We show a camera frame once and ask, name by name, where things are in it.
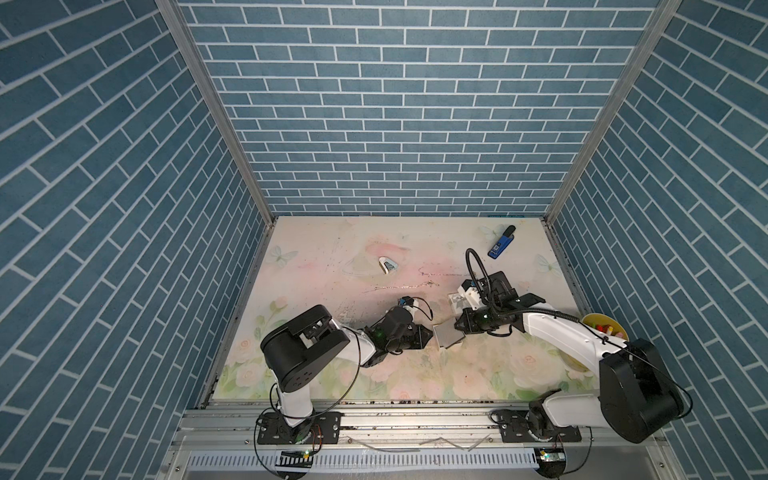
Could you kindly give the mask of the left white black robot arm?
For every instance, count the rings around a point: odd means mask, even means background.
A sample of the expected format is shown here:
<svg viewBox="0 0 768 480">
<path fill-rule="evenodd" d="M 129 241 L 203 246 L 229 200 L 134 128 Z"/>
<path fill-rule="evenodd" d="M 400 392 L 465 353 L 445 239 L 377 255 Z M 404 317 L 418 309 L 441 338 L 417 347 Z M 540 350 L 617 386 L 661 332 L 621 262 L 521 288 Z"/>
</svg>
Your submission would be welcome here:
<svg viewBox="0 0 768 480">
<path fill-rule="evenodd" d="M 425 349 L 434 333 L 415 322 L 414 314 L 422 310 L 417 299 L 403 298 L 372 325 L 354 329 L 316 305 L 268 333 L 260 349 L 276 379 L 277 418 L 290 429 L 310 426 L 319 414 L 309 384 L 336 359 L 349 360 L 360 370 Z"/>
</svg>

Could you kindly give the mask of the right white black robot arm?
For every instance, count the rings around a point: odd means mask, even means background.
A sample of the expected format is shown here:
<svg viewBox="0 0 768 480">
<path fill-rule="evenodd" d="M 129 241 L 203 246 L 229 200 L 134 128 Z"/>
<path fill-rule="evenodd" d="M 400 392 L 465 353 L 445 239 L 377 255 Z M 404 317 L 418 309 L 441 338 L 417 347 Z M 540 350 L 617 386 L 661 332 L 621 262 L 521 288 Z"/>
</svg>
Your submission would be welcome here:
<svg viewBox="0 0 768 480">
<path fill-rule="evenodd" d="M 466 308 L 453 324 L 464 335 L 491 334 L 504 326 L 553 345 L 598 381 L 588 393 L 555 389 L 531 401 L 527 423 L 535 437 L 547 441 L 557 429 L 571 427 L 609 428 L 639 444 L 691 413 L 692 397 L 672 379 L 651 342 L 602 333 L 537 295 L 526 294 L 501 307 Z"/>
</svg>

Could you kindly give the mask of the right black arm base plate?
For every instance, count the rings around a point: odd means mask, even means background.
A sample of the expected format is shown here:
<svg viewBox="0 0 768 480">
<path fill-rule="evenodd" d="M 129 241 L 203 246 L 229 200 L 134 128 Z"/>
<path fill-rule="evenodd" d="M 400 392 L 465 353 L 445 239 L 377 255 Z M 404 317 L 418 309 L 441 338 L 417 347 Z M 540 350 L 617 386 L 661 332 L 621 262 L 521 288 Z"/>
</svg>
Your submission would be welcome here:
<svg viewBox="0 0 768 480">
<path fill-rule="evenodd" d="M 557 427 L 541 414 L 528 410 L 496 409 L 489 419 L 500 432 L 504 443 L 577 443 L 582 440 L 577 427 Z"/>
</svg>

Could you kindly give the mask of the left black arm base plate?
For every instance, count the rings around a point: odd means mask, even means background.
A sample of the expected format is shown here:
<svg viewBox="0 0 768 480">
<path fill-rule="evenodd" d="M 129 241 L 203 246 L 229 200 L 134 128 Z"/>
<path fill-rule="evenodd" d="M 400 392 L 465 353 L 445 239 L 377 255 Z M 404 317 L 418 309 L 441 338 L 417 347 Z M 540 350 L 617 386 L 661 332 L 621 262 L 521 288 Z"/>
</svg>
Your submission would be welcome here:
<svg viewBox="0 0 768 480">
<path fill-rule="evenodd" d="M 258 421 L 256 443 L 259 445 L 337 444 L 343 415 L 330 412 L 290 426 L 278 412 L 267 411 Z"/>
</svg>

